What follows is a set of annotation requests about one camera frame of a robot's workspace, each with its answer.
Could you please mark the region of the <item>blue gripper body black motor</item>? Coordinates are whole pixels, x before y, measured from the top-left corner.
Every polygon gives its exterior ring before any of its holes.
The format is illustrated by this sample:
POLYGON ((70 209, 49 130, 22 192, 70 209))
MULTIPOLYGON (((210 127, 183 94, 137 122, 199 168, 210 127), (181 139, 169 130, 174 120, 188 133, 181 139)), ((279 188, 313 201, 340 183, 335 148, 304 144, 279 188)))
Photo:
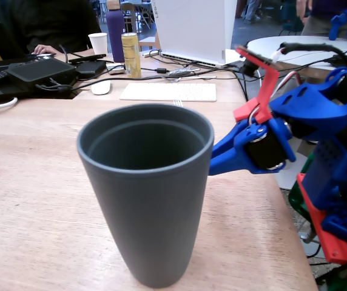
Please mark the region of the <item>blue gripper body black motor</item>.
POLYGON ((283 118, 272 118, 263 124, 254 123, 256 138, 245 145, 255 166, 282 166, 296 160, 289 140, 292 131, 283 118))

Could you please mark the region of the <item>blue moving gripper finger with red tip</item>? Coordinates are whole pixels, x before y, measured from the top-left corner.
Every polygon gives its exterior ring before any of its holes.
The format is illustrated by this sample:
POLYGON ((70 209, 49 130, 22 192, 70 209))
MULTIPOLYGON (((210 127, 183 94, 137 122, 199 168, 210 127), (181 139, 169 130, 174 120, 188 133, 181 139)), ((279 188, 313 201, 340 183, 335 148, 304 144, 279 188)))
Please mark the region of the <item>blue moving gripper finger with red tip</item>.
POLYGON ((228 151, 213 151, 209 168, 209 175, 219 175, 237 170, 248 170, 252 174, 276 173, 282 166, 255 166, 245 150, 245 145, 256 138, 253 124, 240 132, 234 139, 234 146, 228 151))

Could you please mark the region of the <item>blue fixed gripper finger with red tip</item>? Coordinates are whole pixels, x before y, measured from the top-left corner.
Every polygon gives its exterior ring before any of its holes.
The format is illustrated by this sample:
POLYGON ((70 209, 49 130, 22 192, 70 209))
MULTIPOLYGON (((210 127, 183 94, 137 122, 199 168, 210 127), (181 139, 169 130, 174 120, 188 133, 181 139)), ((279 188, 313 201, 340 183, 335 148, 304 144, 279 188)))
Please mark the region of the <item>blue fixed gripper finger with red tip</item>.
POLYGON ((218 141, 214 147, 213 151, 228 151, 234 146, 235 137, 242 132, 248 126, 247 119, 241 120, 236 123, 232 130, 220 141, 218 141))

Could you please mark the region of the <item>bystander hand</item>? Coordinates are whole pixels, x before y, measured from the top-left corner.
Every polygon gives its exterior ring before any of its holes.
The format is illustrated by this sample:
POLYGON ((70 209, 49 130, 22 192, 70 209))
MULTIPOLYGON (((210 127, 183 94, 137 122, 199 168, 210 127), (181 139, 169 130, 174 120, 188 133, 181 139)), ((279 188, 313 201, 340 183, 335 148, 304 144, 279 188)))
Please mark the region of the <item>bystander hand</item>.
POLYGON ((58 54, 59 51, 57 51, 55 48, 53 48, 50 45, 43 45, 39 44, 37 45, 34 50, 32 51, 33 55, 41 55, 41 54, 58 54))

